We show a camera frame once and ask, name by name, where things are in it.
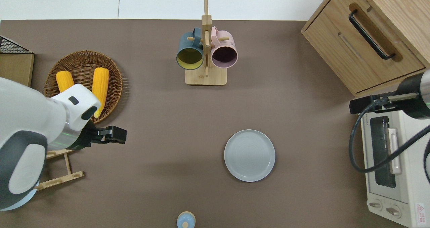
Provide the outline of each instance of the dark green mug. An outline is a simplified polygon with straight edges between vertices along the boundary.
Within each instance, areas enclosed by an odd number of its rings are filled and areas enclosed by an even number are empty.
[[[200,42],[202,31],[194,28],[194,31],[187,32],[179,40],[177,63],[186,70],[198,69],[203,64],[203,45]]]

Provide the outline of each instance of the toaster oven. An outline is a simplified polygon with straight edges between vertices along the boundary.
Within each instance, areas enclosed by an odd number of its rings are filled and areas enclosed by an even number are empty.
[[[364,165],[373,167],[430,120],[403,111],[366,113],[361,119]],[[427,134],[383,168],[366,173],[369,210],[407,227],[430,227],[430,184],[423,169]]]

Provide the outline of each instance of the black drawer handle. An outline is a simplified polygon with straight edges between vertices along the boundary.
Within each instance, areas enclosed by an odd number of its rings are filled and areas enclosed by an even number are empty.
[[[369,43],[369,45],[375,50],[375,52],[385,60],[388,60],[390,58],[393,58],[396,54],[393,53],[390,56],[386,55],[384,52],[382,52],[381,48],[373,41],[373,39],[370,37],[369,34],[360,26],[360,24],[355,20],[354,14],[357,12],[357,9],[353,10],[351,14],[349,15],[349,20],[351,24],[357,29],[357,31],[361,34],[361,36]]]

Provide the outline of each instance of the oven door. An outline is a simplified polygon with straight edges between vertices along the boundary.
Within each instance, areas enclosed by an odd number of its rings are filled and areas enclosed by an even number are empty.
[[[402,143],[398,111],[367,113],[362,120],[365,166],[381,162]],[[369,193],[407,203],[402,154],[383,168],[367,174]]]

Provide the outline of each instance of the mug handle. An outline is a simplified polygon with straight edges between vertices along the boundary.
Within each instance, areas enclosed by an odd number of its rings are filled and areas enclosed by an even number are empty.
[[[194,40],[192,41],[192,46],[198,48],[200,43],[200,39],[202,38],[202,30],[200,28],[194,28],[192,31],[192,35],[194,36]]]
[[[216,27],[212,27],[211,40],[215,47],[221,45],[221,43],[218,40],[218,29]]]

